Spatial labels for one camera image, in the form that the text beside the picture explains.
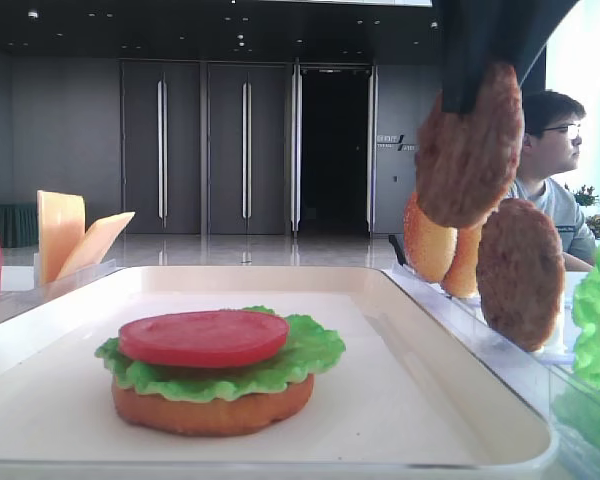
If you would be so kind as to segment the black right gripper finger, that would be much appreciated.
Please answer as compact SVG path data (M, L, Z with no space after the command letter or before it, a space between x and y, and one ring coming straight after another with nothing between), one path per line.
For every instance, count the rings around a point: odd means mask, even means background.
M576 0L443 0L432 3L441 33L442 110L473 110L487 68L512 66L523 85Z

